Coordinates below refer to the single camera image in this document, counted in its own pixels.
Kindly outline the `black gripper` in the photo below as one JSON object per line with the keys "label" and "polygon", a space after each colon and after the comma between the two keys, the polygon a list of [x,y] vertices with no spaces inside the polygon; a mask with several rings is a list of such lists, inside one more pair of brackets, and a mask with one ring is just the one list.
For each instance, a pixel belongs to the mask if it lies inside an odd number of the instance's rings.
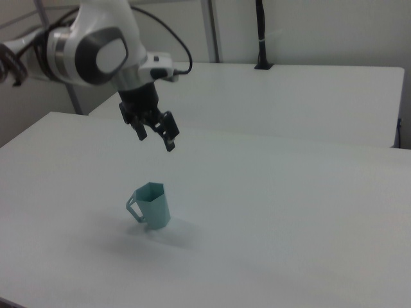
{"label": "black gripper", "polygon": [[167,152],[175,149],[175,138],[180,133],[170,111],[160,113],[159,97],[154,83],[147,83],[132,90],[119,90],[119,108],[126,124],[135,130],[140,141],[147,138],[144,124],[153,124],[152,129],[160,135]]}

